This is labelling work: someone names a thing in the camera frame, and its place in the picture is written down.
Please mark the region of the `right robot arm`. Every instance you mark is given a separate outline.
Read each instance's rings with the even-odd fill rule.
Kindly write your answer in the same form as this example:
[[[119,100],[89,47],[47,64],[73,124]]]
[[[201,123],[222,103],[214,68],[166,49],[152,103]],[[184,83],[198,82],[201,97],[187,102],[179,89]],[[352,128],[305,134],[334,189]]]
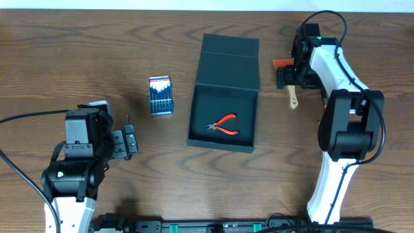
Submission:
[[[205,34],[202,39],[187,144],[210,152],[254,150],[259,94],[257,39]],[[318,89],[324,112],[318,126],[322,152],[315,191],[307,203],[311,223],[333,225],[354,171],[370,151],[380,153],[384,95],[363,84],[346,62],[341,41],[303,22],[290,58],[274,60],[278,89]]]

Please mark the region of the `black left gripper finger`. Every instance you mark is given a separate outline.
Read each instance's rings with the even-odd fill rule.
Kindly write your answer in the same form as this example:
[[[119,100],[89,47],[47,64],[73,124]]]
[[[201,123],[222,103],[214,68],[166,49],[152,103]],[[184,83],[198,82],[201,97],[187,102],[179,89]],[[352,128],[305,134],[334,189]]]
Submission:
[[[121,130],[113,130],[110,132],[111,140],[114,144],[113,159],[124,159],[127,157],[125,139]]]
[[[132,124],[124,126],[124,135],[125,135],[125,150],[127,156],[125,160],[130,160],[132,155],[138,152],[138,144],[136,142],[135,129]]]

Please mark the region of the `small hammer red black handle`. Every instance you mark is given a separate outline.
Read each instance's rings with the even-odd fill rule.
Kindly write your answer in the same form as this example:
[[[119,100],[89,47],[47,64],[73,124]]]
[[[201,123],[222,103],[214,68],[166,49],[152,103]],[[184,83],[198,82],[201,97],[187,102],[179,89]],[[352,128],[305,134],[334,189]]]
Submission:
[[[321,99],[323,103],[323,110],[326,110],[328,98],[327,98],[327,92],[324,87],[321,87],[320,93],[321,93]]]

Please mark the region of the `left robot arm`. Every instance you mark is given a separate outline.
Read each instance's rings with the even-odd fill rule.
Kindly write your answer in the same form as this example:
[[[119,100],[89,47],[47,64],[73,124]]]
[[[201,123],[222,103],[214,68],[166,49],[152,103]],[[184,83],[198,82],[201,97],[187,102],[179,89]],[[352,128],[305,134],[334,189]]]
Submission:
[[[114,130],[111,106],[100,100],[67,111],[65,133],[41,177],[45,230],[88,232],[109,161],[128,161],[138,151],[135,129],[127,123]]]

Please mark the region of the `orange scraper wooden handle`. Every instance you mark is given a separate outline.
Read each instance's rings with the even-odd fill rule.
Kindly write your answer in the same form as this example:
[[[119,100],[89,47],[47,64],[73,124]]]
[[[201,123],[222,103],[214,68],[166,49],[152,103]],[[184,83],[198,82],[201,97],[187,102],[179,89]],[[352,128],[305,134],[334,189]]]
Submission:
[[[294,59],[293,58],[287,58],[287,59],[278,59],[278,60],[272,60],[273,66],[275,70],[278,68],[282,68],[286,65],[293,65]],[[288,85],[287,90],[290,95],[290,108],[295,109],[298,106],[298,100],[296,97],[296,90],[294,85]]]

